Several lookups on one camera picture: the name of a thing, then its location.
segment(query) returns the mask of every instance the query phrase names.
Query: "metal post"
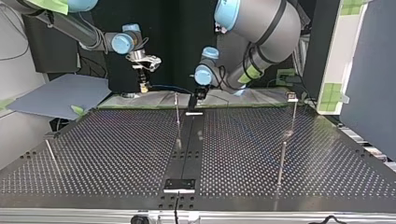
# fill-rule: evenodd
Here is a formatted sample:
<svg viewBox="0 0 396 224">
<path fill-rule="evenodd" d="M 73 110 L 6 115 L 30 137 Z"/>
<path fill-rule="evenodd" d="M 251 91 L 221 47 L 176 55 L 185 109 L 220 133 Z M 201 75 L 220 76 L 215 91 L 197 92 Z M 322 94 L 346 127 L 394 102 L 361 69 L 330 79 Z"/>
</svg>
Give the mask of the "metal post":
<svg viewBox="0 0 396 224">
<path fill-rule="evenodd" d="M 277 185 L 279 187 L 282 185 L 282 175 L 283 175 L 283 166 L 285 164 L 286 146 L 287 146 L 287 143 L 283 142 L 282 151 L 281 151 L 281 155 L 280 155 L 279 175 L 277 177 Z"/>
<path fill-rule="evenodd" d="M 296 114 L 297 114 L 297 104 L 298 102 L 294 103 L 294 110 L 293 110 L 293 121 L 291 122 L 291 131 L 294 133 L 294 123 L 296 120 Z"/>
<path fill-rule="evenodd" d="M 181 130 L 180 130 L 180 114 L 178 111 L 178 94 L 175 93 L 175 106 L 176 106 L 176 116 L 177 116 L 177 149 L 181 150 Z"/>
<path fill-rule="evenodd" d="M 46 139 L 46 144 L 47 144 L 47 148 L 49 149 L 50 157 L 51 157 L 53 160 L 56 160 L 55 155 L 54 155 L 53 152 L 52 152 L 52 147 L 50 146 L 50 141 L 49 141 L 48 139 Z"/>
</svg>

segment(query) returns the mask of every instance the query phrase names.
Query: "cable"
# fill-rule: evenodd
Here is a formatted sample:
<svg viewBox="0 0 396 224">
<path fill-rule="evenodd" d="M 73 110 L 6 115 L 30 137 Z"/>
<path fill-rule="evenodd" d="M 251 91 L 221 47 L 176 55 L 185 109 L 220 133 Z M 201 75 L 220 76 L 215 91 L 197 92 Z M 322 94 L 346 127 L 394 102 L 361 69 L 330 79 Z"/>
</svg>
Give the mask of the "cable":
<svg viewBox="0 0 396 224">
<path fill-rule="evenodd" d="M 174 90 L 179 90 L 179 91 L 184 91 L 187 92 L 188 94 L 194 95 L 194 93 L 192 91 L 186 90 L 184 88 L 181 87 L 177 87 L 177 86 L 166 86 L 166 85 L 152 85 L 152 88 L 166 88 L 166 89 L 174 89 Z"/>
<path fill-rule="evenodd" d="M 142 40 L 142 43 L 139 44 L 139 45 L 137 45 L 137 46 L 134 47 L 134 48 L 135 48 L 135 49 L 142 49 L 143 47 L 145 47 L 145 45 L 146 45 L 148 42 L 149 42 L 149 38 L 148 38 L 148 37 L 145 37 L 145 38 Z"/>
<path fill-rule="evenodd" d="M 212 96 L 212 97 L 218 98 L 218 99 L 220 99 L 222 101 L 225 101 L 227 103 L 227 109 L 230 108 L 230 101 L 228 101 L 228 100 L 226 100 L 224 98 L 221 98 L 221 97 L 219 97 L 217 95 L 208 94 L 208 96 Z"/>
<path fill-rule="evenodd" d="M 328 216 L 322 222 L 310 222 L 309 224 L 326 224 L 330 221 L 330 219 L 334 219 L 335 222 L 340 224 L 347 224 L 346 222 L 338 220 L 335 216 Z"/>
<path fill-rule="evenodd" d="M 21 31 L 21 30 L 14 24 L 14 22 L 9 18 L 9 16 L 7 15 L 7 13 L 4 11 L 4 8 L 8 9 L 8 10 L 14 15 L 14 17 L 18 19 L 18 22 L 20 23 L 20 26 L 21 26 L 21 28 L 22 28 L 22 31 Z M 27 40 L 26 34 L 24 33 L 24 24 L 23 24 L 23 21 L 22 21 L 21 18 L 18 16 L 18 14 L 17 14 L 11 7 L 9 7 L 9 6 L 7 6 L 7 5 L 5 5 L 5 4 L 3 4 L 3 3 L 0 3 L 0 10 L 1 10 L 1 12 L 3 13 L 3 15 L 6 17 L 6 19 L 8 20 L 9 24 L 11 24 L 11 26 L 12 26 L 18 33 L 20 33 L 20 35 L 21 35 L 25 40 Z"/>
<path fill-rule="evenodd" d="M 4 11 L 4 9 L 1 8 L 1 7 L 4 7 L 4 8 L 6 8 L 6 9 L 8 9 L 12 14 L 14 14 L 14 16 L 18 19 L 18 21 L 19 21 L 19 23 L 20 23 L 20 26 L 21 26 L 21 28 L 22 28 L 22 31 L 14 24 L 14 22 L 11 20 L 11 18 L 7 15 L 7 13 L 6 13 L 6 12 Z M 4 16 L 6 17 L 7 21 L 9 22 L 9 24 L 11 24 L 11 26 L 12 26 L 12 27 L 13 27 L 13 28 L 14 28 L 25 40 L 27 40 L 26 34 L 24 33 L 23 22 L 21 21 L 21 18 L 18 16 L 18 14 L 17 14 L 14 10 L 12 10 L 12 8 L 10 8 L 9 6 L 7 6 L 7 5 L 5 5 L 5 4 L 3 4 L 3 3 L 0 3 L 0 11 L 2 12 L 2 15 L 4 15 Z M 20 57 L 22 57 L 23 55 L 25 55 L 28 51 L 29 51 L 29 43 L 27 43 L 26 49 L 25 49 L 22 53 L 20 53 L 20 54 L 18 54 L 18 55 L 16 55 L 16 56 L 9 57 L 9 58 L 2 58 L 2 59 L 0 59 L 0 62 L 4 62 L 4 61 L 9 61 L 9 60 L 14 60 L 14 59 L 20 58 Z"/>
<path fill-rule="evenodd" d="M 96 32 L 96 44 L 93 45 L 93 46 L 84 46 L 84 47 L 87 48 L 87 49 L 96 49 L 101 44 L 103 44 L 103 47 L 105 49 L 105 54 L 108 54 L 108 45 L 107 45 L 105 34 L 99 28 L 95 27 L 90 22 L 86 21 L 82 17 L 81 12 L 79 12 L 78 15 L 87 25 L 91 26 L 91 28 Z"/>
<path fill-rule="evenodd" d="M 306 88 L 304 81 L 303 81 L 303 77 L 300 74 L 297 74 L 297 76 L 300 78 L 301 83 L 303 84 L 304 89 L 306 90 L 306 93 L 308 94 L 308 97 L 311 99 L 312 103 L 315 106 L 315 109 L 318 109 L 318 105 L 317 103 L 315 103 L 315 101 L 313 100 L 313 98 L 311 97 L 311 94 L 309 93 L 308 89 Z"/>
<path fill-rule="evenodd" d="M 97 63 L 96 61 L 94 61 L 94 60 L 92 60 L 92 59 L 89 59 L 89 58 L 87 58 L 87 57 L 79 56 L 79 58 L 80 58 L 85 64 L 87 64 L 87 65 L 90 67 L 90 69 L 91 69 L 96 75 L 98 75 L 99 77 L 107 78 L 108 72 L 107 72 L 107 70 L 106 70 L 101 64 L 99 64 L 99 63 Z M 94 63 L 94 64 L 96 64 L 96 65 L 98 65 L 98 66 L 103 70 L 104 74 L 103 74 L 102 76 L 100 76 L 95 70 L 93 70 L 93 69 L 91 68 L 91 66 L 87 63 L 87 61 L 88 61 L 88 62 L 91 62 L 91 63 Z"/>
<path fill-rule="evenodd" d="M 20 57 L 22 57 L 23 55 L 25 55 L 25 54 L 27 53 L 27 51 L 29 51 L 29 44 L 27 45 L 27 47 L 26 47 L 26 49 L 25 49 L 25 51 L 24 51 L 23 53 L 21 53 L 21 54 L 19 54 L 19 55 L 16 55 L 16 56 L 13 56 L 13 57 L 10 57 L 10 58 L 3 58 L 3 59 L 0 59 L 0 62 L 3 62 L 3 61 L 10 61 L 10 60 L 14 60 L 14 59 L 20 58 Z"/>
<path fill-rule="evenodd" d="M 178 215 L 177 215 L 177 206 L 178 206 L 178 196 L 180 195 L 180 193 L 177 194 L 177 199 L 176 199 L 176 203 L 175 203 L 175 223 L 178 224 Z"/>
</svg>

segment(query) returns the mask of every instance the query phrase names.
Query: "metal rod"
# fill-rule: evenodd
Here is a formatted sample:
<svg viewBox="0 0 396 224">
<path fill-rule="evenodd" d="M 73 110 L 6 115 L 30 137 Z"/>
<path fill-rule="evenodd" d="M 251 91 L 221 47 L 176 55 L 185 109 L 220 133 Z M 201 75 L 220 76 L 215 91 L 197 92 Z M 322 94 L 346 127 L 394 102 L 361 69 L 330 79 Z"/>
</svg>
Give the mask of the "metal rod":
<svg viewBox="0 0 396 224">
<path fill-rule="evenodd" d="M 295 123 L 296 114 L 297 114 L 297 104 L 298 104 L 298 102 L 294 103 L 293 120 L 291 121 L 291 133 L 294 133 L 294 123 Z"/>
<path fill-rule="evenodd" d="M 294 103 L 293 121 L 295 121 L 295 119 L 296 119 L 296 113 L 297 113 L 297 103 L 298 103 L 298 102 L 295 102 L 295 103 Z"/>
<path fill-rule="evenodd" d="M 287 143 L 283 142 L 282 151 L 281 151 L 281 155 L 280 155 L 279 175 L 277 177 L 277 185 L 278 186 L 282 185 L 282 175 L 283 175 L 283 166 L 285 164 L 286 146 L 287 146 Z"/>
<path fill-rule="evenodd" d="M 178 111 L 178 94 L 175 93 L 175 105 L 176 105 L 176 115 L 177 115 L 177 127 L 180 128 L 180 115 Z"/>
<path fill-rule="evenodd" d="M 52 147 L 50 146 L 50 141 L 49 141 L 48 139 L 46 139 L 46 144 L 47 144 L 47 148 L 48 148 L 48 150 L 49 150 L 50 157 L 51 157 L 53 160 L 56 160 L 55 155 L 54 155 L 53 152 L 52 152 Z"/>
</svg>

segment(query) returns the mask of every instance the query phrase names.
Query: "black tape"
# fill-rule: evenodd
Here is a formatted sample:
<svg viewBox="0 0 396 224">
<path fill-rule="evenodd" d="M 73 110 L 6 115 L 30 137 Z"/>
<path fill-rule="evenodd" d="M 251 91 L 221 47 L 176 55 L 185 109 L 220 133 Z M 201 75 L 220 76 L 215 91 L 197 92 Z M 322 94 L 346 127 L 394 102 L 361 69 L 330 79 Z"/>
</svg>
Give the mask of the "black tape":
<svg viewBox="0 0 396 224">
<path fill-rule="evenodd" d="M 257 41 L 257 43 L 256 43 L 257 46 L 264 44 L 265 41 L 267 41 L 267 39 L 270 37 L 270 35 L 274 32 L 275 28 L 277 27 L 277 25 L 280 22 L 280 19 L 282 19 L 282 16 L 285 13 L 287 4 L 288 4 L 287 0 L 280 1 L 280 6 L 275 14 L 274 19 L 271 21 L 271 24 L 268 27 L 267 31 L 265 31 L 264 35 L 262 35 L 262 38 L 260 38 L 260 40 Z"/>
<path fill-rule="evenodd" d="M 262 53 L 262 49 L 260 49 L 260 46 L 256 46 L 256 50 L 259 53 L 259 56 L 263 61 L 265 61 L 266 63 L 270 63 L 270 64 L 276 64 L 276 62 L 273 62 L 273 61 L 269 60 L 267 57 L 265 57 L 265 55 Z"/>
<path fill-rule="evenodd" d="M 248 59 L 249 59 L 251 65 L 253 65 L 254 69 L 256 69 L 260 73 L 260 77 L 261 77 L 262 76 L 262 71 L 260 70 L 260 67 L 257 66 L 257 64 L 254 62 L 251 50 L 252 49 L 249 49 L 249 51 L 248 51 Z"/>
<path fill-rule="evenodd" d="M 17 0 L 17 2 L 18 2 L 19 4 L 21 4 L 23 7 L 27 7 L 27 8 L 34 9 L 34 10 L 35 10 L 35 12 L 33 12 L 33 13 L 30 13 L 30 14 L 23 14 L 23 15 L 25 15 L 25 16 L 36 17 L 36 16 L 39 16 L 39 15 L 41 15 L 42 13 L 44 13 L 44 12 L 46 11 L 46 9 L 36 9 L 36 8 L 33 8 L 33 7 L 29 6 L 27 3 L 25 3 L 24 0 Z"/>
</svg>

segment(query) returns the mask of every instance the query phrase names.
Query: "black metal plate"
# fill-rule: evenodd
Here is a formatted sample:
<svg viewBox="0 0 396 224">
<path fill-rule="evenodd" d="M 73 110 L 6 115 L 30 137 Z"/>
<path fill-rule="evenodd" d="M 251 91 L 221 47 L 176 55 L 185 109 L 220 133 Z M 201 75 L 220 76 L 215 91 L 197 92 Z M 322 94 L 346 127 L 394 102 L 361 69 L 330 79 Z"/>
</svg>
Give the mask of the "black metal plate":
<svg viewBox="0 0 396 224">
<path fill-rule="evenodd" d="M 194 209 L 396 212 L 396 174 L 308 111 L 299 108 L 293 124 L 292 107 L 206 110 L 189 147 L 202 158 L 183 175 L 198 180 Z"/>
<path fill-rule="evenodd" d="M 0 206 L 174 209 L 167 179 L 195 179 L 178 209 L 396 213 L 396 174 L 314 112 L 293 107 L 100 110 L 0 171 Z M 282 185 L 281 145 L 287 142 Z"/>
<path fill-rule="evenodd" d="M 182 175 L 172 155 L 188 137 L 174 110 L 94 111 L 50 141 L 57 161 L 40 148 L 0 173 L 0 206 L 158 209 L 164 181 Z"/>
</svg>

